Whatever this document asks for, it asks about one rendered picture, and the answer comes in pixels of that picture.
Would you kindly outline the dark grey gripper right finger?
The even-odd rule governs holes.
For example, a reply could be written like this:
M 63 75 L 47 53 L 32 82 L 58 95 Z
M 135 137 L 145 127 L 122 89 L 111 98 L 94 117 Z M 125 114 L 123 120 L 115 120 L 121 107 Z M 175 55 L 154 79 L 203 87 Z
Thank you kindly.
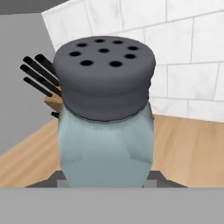
M 167 179 L 161 171 L 150 171 L 143 188 L 159 188 L 159 187 L 180 187 L 185 188 L 184 185 L 176 183 Z

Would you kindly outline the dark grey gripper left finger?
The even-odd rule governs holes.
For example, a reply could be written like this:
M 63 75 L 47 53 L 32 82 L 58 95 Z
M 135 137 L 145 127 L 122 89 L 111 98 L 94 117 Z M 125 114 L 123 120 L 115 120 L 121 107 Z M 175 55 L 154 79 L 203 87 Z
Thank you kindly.
M 31 187 L 68 188 L 69 184 L 63 171 L 55 171 L 48 179 L 32 184 Z

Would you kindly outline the pale blue shaker grey lid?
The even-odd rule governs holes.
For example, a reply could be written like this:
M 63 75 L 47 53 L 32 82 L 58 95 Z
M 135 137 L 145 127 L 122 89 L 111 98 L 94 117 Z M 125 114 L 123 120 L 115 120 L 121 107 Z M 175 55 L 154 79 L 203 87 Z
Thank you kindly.
M 156 59 L 132 38 L 90 36 L 59 48 L 59 163 L 71 187 L 144 185 L 153 163 L 149 102 Z

